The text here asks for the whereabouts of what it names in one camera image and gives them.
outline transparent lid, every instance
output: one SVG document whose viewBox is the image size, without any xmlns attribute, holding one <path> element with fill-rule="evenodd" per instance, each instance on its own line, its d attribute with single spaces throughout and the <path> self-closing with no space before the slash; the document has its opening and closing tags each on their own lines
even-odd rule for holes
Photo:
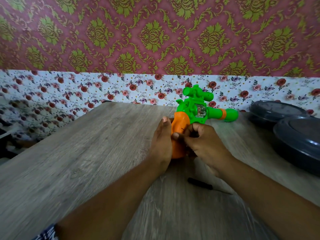
<svg viewBox="0 0 320 240">
<path fill-rule="evenodd" d="M 300 107 L 276 101 L 256 101 L 250 105 L 249 110 L 255 116 L 272 122 L 292 116 L 309 117 L 308 113 Z"/>
<path fill-rule="evenodd" d="M 290 147 L 320 160 L 320 119 L 311 116 L 285 118 L 273 127 L 273 132 Z"/>
</svg>

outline wooden table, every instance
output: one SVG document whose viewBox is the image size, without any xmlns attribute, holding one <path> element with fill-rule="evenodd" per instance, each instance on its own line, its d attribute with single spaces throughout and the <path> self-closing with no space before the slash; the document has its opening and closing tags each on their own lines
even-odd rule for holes
<svg viewBox="0 0 320 240">
<path fill-rule="evenodd" d="M 144 159 L 162 116 L 174 107 L 104 103 L 0 167 L 0 238 L 30 240 Z M 223 143 L 251 165 L 320 205 L 320 179 L 279 157 L 246 113 L 209 120 Z M 123 239 L 276 239 L 236 194 L 196 159 L 175 160 L 143 198 Z"/>
</svg>

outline person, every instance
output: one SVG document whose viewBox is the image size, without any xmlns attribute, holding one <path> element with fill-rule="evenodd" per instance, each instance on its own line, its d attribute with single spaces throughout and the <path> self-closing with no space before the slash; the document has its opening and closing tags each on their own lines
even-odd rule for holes
<svg viewBox="0 0 320 240">
<path fill-rule="evenodd" d="M 213 127 L 194 123 L 171 136 L 172 121 L 162 118 L 142 163 L 35 239 L 121 239 L 144 194 L 169 166 L 171 138 L 192 149 L 280 239 L 320 239 L 318 206 L 234 158 Z"/>
</svg>

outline toy gun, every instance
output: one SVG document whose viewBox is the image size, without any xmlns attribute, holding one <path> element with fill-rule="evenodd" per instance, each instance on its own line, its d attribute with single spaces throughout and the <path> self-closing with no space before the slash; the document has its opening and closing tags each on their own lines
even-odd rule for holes
<svg viewBox="0 0 320 240">
<path fill-rule="evenodd" d="M 199 85 L 193 88 L 183 89 L 183 95 L 188 96 L 184 101 L 178 99 L 177 112 L 174 113 L 171 134 L 174 132 L 184 133 L 185 129 L 192 123 L 204 124 L 207 119 L 218 119 L 224 121 L 235 121 L 238 118 L 238 111 L 232 108 L 211 108 L 207 107 L 205 101 L 212 101 L 214 95 L 211 92 L 203 92 Z M 172 158 L 181 158 L 186 155 L 185 146 L 172 140 Z"/>
</svg>

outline black container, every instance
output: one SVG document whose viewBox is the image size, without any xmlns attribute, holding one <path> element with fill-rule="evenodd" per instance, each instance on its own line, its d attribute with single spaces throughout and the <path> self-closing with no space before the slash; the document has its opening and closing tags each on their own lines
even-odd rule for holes
<svg viewBox="0 0 320 240">
<path fill-rule="evenodd" d="M 252 103 L 249 107 L 249 120 L 264 129 L 272 131 L 274 125 L 287 117 L 309 117 L 308 113 L 297 106 L 260 100 Z"/>
<path fill-rule="evenodd" d="M 291 117 L 273 128 L 274 150 L 285 160 L 320 177 L 320 119 Z"/>
</svg>

